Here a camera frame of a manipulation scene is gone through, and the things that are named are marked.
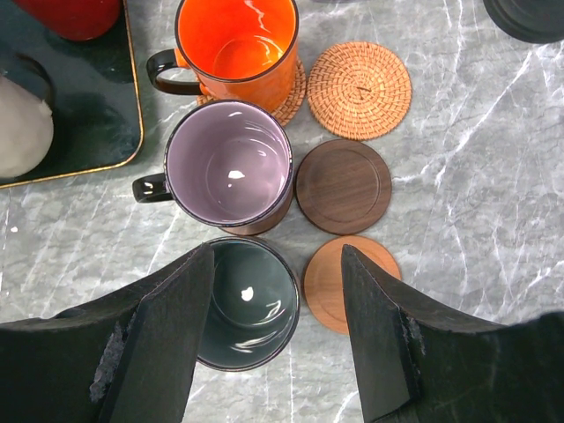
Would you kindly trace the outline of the woven rattan coaster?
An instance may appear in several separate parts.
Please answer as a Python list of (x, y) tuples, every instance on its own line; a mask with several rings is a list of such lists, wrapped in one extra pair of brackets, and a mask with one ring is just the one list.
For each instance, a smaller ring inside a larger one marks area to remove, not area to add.
[(246, 81), (212, 81), (207, 78), (200, 83), (203, 93), (197, 104), (212, 100), (239, 100), (261, 108), (285, 126), (298, 112), (306, 93), (306, 74), (300, 58), (295, 52), (262, 76)]
[(412, 84), (402, 60), (382, 45), (349, 41), (327, 48), (307, 82), (314, 118), (334, 135), (367, 141), (394, 130), (407, 114)]

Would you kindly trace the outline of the cream mug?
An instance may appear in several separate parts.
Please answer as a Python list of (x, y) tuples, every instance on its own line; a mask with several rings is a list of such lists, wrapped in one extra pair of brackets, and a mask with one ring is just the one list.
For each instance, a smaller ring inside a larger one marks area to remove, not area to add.
[(55, 89), (45, 69), (19, 52), (1, 54), (1, 177), (37, 167), (54, 137)]

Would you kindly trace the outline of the dark green mug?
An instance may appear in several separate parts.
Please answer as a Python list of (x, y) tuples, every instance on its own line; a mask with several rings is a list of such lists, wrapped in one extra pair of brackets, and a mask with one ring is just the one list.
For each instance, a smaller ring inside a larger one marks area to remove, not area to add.
[(259, 238), (223, 237), (209, 245), (214, 280), (197, 360), (225, 372), (261, 367), (283, 351), (297, 327), (299, 277)]

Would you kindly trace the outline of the orange mug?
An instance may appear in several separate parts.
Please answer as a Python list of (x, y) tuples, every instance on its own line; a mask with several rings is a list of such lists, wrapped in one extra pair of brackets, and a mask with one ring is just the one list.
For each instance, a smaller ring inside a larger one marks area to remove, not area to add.
[(147, 60), (148, 78), (163, 93), (243, 100), (272, 112), (293, 88), (299, 23), (293, 0), (183, 1), (176, 46)]

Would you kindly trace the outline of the light wood coaster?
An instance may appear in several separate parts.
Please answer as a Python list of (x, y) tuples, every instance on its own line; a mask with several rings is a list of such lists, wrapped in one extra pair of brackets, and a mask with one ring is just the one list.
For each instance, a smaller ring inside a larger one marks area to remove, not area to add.
[(390, 275), (401, 279), (393, 255), (379, 242), (358, 235), (341, 236), (324, 243), (311, 257), (303, 278), (305, 299), (313, 316), (324, 326), (347, 335), (341, 253), (352, 245)]

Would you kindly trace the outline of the lilac mug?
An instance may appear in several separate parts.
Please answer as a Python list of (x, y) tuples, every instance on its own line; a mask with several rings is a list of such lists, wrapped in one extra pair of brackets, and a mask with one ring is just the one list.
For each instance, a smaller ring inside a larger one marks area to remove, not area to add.
[(209, 226), (246, 226), (293, 195), (293, 150), (268, 112), (216, 100), (185, 115), (167, 141), (164, 170), (132, 183), (139, 203), (174, 201)]

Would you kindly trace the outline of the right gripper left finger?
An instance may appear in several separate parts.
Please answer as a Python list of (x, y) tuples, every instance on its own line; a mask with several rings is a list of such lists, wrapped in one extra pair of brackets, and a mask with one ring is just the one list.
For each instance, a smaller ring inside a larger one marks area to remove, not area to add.
[(213, 274), (203, 244), (49, 319), (3, 323), (2, 421), (181, 421)]

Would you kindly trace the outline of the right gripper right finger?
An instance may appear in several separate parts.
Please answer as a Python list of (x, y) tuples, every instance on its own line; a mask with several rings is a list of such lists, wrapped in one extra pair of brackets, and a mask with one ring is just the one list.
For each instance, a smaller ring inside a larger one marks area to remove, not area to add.
[(366, 422), (560, 422), (563, 314), (502, 325), (448, 307), (353, 246), (345, 314)]

